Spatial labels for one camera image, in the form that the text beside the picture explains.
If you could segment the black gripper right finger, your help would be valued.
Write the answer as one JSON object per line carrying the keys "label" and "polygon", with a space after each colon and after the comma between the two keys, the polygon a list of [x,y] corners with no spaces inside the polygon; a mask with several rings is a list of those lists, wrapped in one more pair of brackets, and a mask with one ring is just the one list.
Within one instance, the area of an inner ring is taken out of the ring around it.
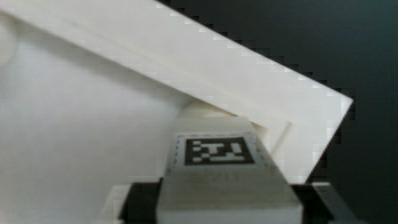
{"label": "black gripper right finger", "polygon": [[369,224],[358,218],[329,182],[294,184],[292,188],[305,206],[303,224]]}

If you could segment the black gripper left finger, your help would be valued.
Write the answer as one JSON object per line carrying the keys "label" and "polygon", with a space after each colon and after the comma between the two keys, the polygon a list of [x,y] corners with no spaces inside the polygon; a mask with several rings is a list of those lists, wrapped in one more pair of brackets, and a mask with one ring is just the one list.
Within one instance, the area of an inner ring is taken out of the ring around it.
{"label": "black gripper left finger", "polygon": [[157,203],[162,182],[116,185],[100,216],[91,224],[157,224]]}

